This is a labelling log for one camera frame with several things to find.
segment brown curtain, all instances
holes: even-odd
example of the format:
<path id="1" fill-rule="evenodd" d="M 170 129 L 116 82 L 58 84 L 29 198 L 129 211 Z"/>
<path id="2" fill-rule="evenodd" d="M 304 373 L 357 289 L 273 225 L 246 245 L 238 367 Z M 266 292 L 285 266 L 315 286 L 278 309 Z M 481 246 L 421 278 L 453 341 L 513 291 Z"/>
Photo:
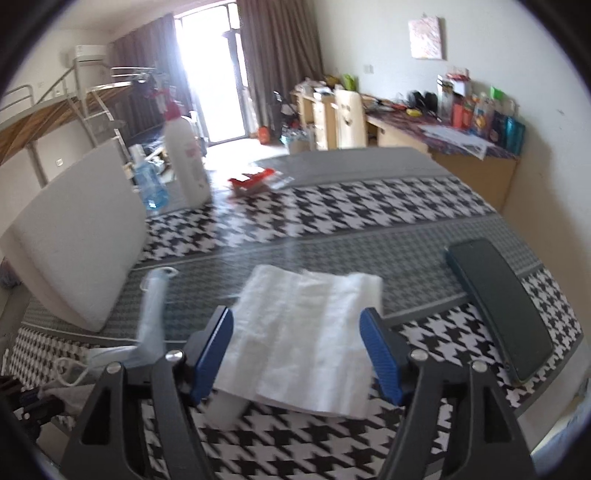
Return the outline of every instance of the brown curtain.
<path id="1" fill-rule="evenodd" d="M 273 91 L 290 98 L 322 76 L 318 28 L 307 0 L 236 0 L 248 85 L 259 125 L 271 125 Z"/>
<path id="2" fill-rule="evenodd" d="M 156 67 L 166 72 L 176 87 L 176 99 L 187 109 L 192 107 L 172 14 L 115 40 L 111 52 L 114 67 Z M 127 139 L 164 122 L 155 101 L 135 92 L 118 102 L 114 110 L 117 118 L 127 122 L 122 132 Z"/>

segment bottle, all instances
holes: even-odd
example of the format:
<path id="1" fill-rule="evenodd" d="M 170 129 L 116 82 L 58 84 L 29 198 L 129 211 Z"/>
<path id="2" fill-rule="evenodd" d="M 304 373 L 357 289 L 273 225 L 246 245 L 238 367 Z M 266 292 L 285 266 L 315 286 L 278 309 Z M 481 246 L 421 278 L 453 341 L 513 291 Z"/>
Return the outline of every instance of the bottle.
<path id="1" fill-rule="evenodd" d="M 474 107 L 476 106 L 477 102 L 478 97 L 476 95 L 466 97 L 466 101 L 464 102 L 464 111 L 462 115 L 463 130 L 470 130 L 470 126 L 472 125 L 472 116 L 474 115 Z"/>
<path id="2" fill-rule="evenodd" d="M 504 93 L 501 90 L 491 87 L 491 99 L 495 110 L 488 139 L 495 145 L 503 145 L 505 141 L 505 123 L 507 117 L 502 112 L 503 97 Z"/>
<path id="3" fill-rule="evenodd" d="M 164 145 L 168 159 L 190 208 L 200 208 L 212 194 L 201 160 L 201 149 L 189 120 L 173 100 L 166 105 L 164 117 Z"/>
<path id="4" fill-rule="evenodd" d="M 168 205 L 168 191 L 160 180 L 156 167 L 137 155 L 135 155 L 134 178 L 147 211 L 158 210 Z"/>
<path id="5" fill-rule="evenodd" d="M 452 123 L 453 116 L 453 83 L 444 80 L 441 76 L 437 78 L 437 116 L 445 125 Z"/>
<path id="6" fill-rule="evenodd" d="M 462 128 L 462 119 L 464 117 L 464 105 L 463 102 L 454 103 L 453 104 L 453 117 L 452 117 L 452 127 L 461 129 Z"/>
<path id="7" fill-rule="evenodd" d="M 515 102 L 511 101 L 508 104 L 506 112 L 504 147 L 511 153 L 519 156 L 521 155 L 521 148 L 523 147 L 525 137 L 525 125 L 518 122 L 515 118 L 517 115 Z"/>
<path id="8" fill-rule="evenodd" d="M 484 92 L 480 94 L 480 99 L 474 107 L 474 116 L 472 117 L 472 128 L 470 131 L 482 138 L 487 138 L 491 130 L 492 117 L 495 110 L 491 100 Z"/>

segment plastic bottle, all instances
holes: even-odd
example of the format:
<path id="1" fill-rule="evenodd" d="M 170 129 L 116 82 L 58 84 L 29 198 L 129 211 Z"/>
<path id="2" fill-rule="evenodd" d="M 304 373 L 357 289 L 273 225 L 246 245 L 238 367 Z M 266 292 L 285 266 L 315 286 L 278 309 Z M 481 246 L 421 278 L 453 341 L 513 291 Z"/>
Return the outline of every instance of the plastic bottle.
<path id="1" fill-rule="evenodd" d="M 178 105 L 170 100 L 164 113 L 164 145 L 168 159 L 190 208 L 200 208 L 211 198 L 211 189 L 203 162 L 201 149 L 187 118 L 181 116 Z"/>
<path id="2" fill-rule="evenodd" d="M 160 180 L 156 167 L 141 157 L 135 159 L 135 182 L 147 211 L 158 210 L 168 205 L 168 191 Z"/>
<path id="3" fill-rule="evenodd" d="M 518 122 L 515 118 L 517 115 L 517 106 L 515 102 L 511 101 L 506 106 L 507 120 L 505 123 L 505 145 L 504 147 L 511 153 L 519 156 L 521 155 L 521 148 L 523 147 L 525 137 L 525 125 Z"/>
<path id="4" fill-rule="evenodd" d="M 498 88 L 491 87 L 491 99 L 495 113 L 491 122 L 491 131 L 488 139 L 495 145 L 503 145 L 505 142 L 505 123 L 507 117 L 503 113 L 502 101 L 505 94 Z"/>
<path id="5" fill-rule="evenodd" d="M 477 102 L 478 97 L 476 95 L 466 97 L 462 115 L 462 129 L 470 130 L 470 126 L 472 125 L 472 116 L 474 115 L 474 107 L 476 106 Z"/>
<path id="6" fill-rule="evenodd" d="M 472 117 L 472 128 L 470 131 L 482 138 L 487 138 L 491 130 L 492 118 L 495 114 L 495 108 L 492 105 L 488 95 L 484 92 L 480 94 L 480 99 L 474 108 Z"/>

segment white bottle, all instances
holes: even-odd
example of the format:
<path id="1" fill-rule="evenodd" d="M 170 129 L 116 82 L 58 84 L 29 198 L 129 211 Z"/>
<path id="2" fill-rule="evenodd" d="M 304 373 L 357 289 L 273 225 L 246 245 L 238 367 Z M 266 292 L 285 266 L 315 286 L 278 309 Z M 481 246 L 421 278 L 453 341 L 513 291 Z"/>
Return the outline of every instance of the white bottle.
<path id="1" fill-rule="evenodd" d="M 164 145 L 181 190 L 190 208 L 200 208 L 212 194 L 201 160 L 201 149 L 189 120 L 181 116 L 178 105 L 167 104 L 164 114 Z"/>

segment desk drawer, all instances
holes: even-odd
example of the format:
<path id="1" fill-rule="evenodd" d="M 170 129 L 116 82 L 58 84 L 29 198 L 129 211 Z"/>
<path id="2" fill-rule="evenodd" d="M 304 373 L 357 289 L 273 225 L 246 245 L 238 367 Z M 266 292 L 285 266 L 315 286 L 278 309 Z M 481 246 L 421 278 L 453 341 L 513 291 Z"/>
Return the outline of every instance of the desk drawer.
<path id="1" fill-rule="evenodd" d="M 328 140 L 326 137 L 326 130 L 324 129 L 324 127 L 316 124 L 315 133 L 316 133 L 316 148 L 318 150 L 328 150 L 329 149 Z"/>
<path id="2" fill-rule="evenodd" d="M 324 109 L 324 104 L 322 102 L 316 102 L 312 110 L 314 110 L 314 124 L 316 127 L 326 127 L 326 110 Z"/>

